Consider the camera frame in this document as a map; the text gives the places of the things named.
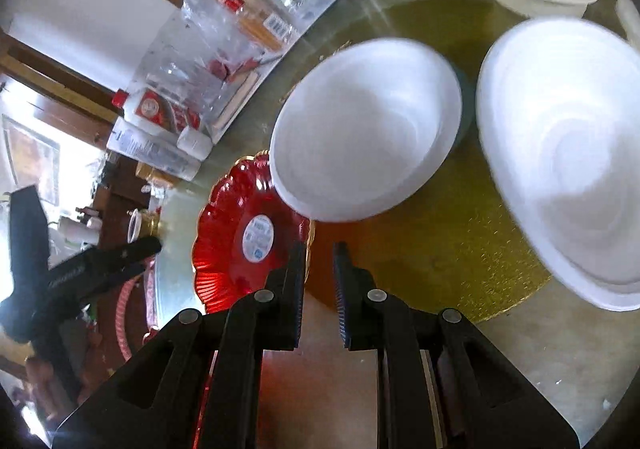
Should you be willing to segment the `small white pill bottle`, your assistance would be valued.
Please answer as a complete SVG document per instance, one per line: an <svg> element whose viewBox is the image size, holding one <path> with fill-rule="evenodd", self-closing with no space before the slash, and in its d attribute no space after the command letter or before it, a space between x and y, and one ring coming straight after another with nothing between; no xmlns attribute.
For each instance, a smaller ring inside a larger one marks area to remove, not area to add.
<svg viewBox="0 0 640 449"><path fill-rule="evenodd" d="M212 151L213 142L207 134L187 126L178 136L176 146L188 156L203 162Z"/></svg>

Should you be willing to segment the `red white box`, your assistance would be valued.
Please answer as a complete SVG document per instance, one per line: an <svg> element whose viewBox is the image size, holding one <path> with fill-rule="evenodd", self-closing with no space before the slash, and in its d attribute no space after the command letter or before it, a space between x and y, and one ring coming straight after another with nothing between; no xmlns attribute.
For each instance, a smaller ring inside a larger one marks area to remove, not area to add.
<svg viewBox="0 0 640 449"><path fill-rule="evenodd" d="M119 90L112 98L112 105L122 110L127 122L151 135L164 136L170 142L174 142L185 128L198 130L201 126L198 113L171 102L148 87L133 93Z"/></svg>

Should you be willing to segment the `red scalloped plate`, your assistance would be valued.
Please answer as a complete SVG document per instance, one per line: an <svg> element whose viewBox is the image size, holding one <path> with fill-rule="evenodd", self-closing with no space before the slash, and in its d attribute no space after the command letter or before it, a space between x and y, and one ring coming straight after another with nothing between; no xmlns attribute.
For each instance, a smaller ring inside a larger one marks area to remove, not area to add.
<svg viewBox="0 0 640 449"><path fill-rule="evenodd" d="M191 252L194 292L206 313L261 289L297 243L311 247L314 222L274 188L267 151L236 161L210 191Z"/></svg>

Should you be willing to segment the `gold round turntable mat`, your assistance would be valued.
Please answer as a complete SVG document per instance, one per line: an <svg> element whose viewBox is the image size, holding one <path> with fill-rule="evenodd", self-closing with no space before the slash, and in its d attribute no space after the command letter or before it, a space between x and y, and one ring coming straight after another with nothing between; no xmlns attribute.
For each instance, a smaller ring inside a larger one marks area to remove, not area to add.
<svg viewBox="0 0 640 449"><path fill-rule="evenodd" d="M456 69L465 117L490 46L522 17L486 0L419 0L375 7L338 1L307 35L300 73L330 53L382 36L420 41ZM319 223L314 229L306 289L336 307L332 249L344 241L356 266L409 306L462 311L474 322L507 313L551 280L492 181L477 127L470 124L436 174L407 201L361 222Z"/></svg>

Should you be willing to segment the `white lotion bottle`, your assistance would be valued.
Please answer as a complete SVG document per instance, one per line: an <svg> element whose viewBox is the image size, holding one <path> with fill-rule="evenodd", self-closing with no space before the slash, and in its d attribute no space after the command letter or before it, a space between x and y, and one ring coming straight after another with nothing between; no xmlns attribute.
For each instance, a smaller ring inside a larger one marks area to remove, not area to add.
<svg viewBox="0 0 640 449"><path fill-rule="evenodd" d="M193 180L201 169L200 161L123 118L115 121L106 148L187 182Z"/></svg>

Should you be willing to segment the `white foam bowl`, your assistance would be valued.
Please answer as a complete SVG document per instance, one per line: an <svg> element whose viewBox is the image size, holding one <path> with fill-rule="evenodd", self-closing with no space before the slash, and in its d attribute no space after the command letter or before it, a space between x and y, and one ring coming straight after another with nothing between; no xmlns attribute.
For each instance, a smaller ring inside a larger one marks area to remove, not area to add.
<svg viewBox="0 0 640 449"><path fill-rule="evenodd" d="M573 18L517 24L476 92L499 194L542 265L603 309L639 306L639 56Z"/></svg>
<svg viewBox="0 0 640 449"><path fill-rule="evenodd" d="M375 39L321 61L274 124L271 178L315 221L361 221L416 193L456 141L462 91L450 62L408 39Z"/></svg>

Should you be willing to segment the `clear plastic packaging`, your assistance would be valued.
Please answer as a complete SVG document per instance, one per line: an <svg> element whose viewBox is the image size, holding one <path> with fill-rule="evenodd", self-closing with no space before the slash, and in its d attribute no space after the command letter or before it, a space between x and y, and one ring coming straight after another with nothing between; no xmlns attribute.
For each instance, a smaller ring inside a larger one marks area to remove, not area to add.
<svg viewBox="0 0 640 449"><path fill-rule="evenodd" d="M144 82L212 122L245 76L300 35L303 7L304 0L182 0L175 25L149 51Z"/></svg>

